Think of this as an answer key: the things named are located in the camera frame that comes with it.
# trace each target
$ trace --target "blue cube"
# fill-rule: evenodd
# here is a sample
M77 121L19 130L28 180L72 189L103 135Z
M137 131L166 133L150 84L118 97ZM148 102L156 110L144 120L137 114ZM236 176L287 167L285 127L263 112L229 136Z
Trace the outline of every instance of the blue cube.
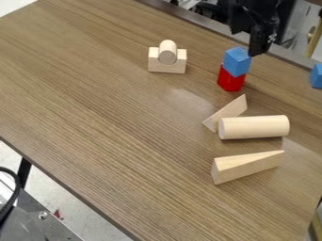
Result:
M313 88L322 88L322 64L315 64L310 75Z
M251 57L246 49L235 47L227 50L224 58L224 69L233 77L238 77L250 70Z

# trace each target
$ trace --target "triangular wooden block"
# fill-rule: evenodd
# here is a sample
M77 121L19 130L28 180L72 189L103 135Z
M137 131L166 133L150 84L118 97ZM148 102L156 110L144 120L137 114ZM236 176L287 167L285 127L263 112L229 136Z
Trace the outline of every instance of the triangular wooden block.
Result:
M284 151L252 153L215 158L212 176L215 185L277 167Z
M221 108L214 115L204 120L202 124L212 132L216 133L218 129L218 123L221 118L237 117L241 115L245 110L247 110L247 101L246 95L243 94Z

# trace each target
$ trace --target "cable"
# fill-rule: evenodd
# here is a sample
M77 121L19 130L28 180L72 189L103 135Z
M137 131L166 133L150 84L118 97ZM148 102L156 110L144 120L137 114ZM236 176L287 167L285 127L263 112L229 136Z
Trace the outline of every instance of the cable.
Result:
M20 189L21 189L21 184L20 184L19 177L12 170L0 167L0 171L5 172L6 174L9 174L11 177L13 177L14 182L16 184L16 187L15 187L15 189L14 189L14 191L13 191L10 199L0 209L0 225L1 225L5 221L6 217L8 216L8 213L10 212L10 210L11 210L14 202L19 197L19 193L20 193Z

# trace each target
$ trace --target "table leg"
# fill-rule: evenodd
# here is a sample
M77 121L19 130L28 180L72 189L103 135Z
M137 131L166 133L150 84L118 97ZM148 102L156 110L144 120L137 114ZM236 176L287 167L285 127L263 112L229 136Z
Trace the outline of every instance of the table leg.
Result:
M31 163L23 158L18 169L18 176L20 179L20 183L22 185L22 189L24 189L25 187L30 170L31 170Z

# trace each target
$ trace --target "stacked blocks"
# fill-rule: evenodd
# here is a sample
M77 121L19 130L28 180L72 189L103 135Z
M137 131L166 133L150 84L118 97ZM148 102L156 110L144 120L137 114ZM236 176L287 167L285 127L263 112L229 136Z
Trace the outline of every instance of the stacked blocks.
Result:
M310 75L313 88L322 88L322 64L315 64Z
M250 70L251 57L247 50L236 47L226 51L217 83L226 91L239 91Z

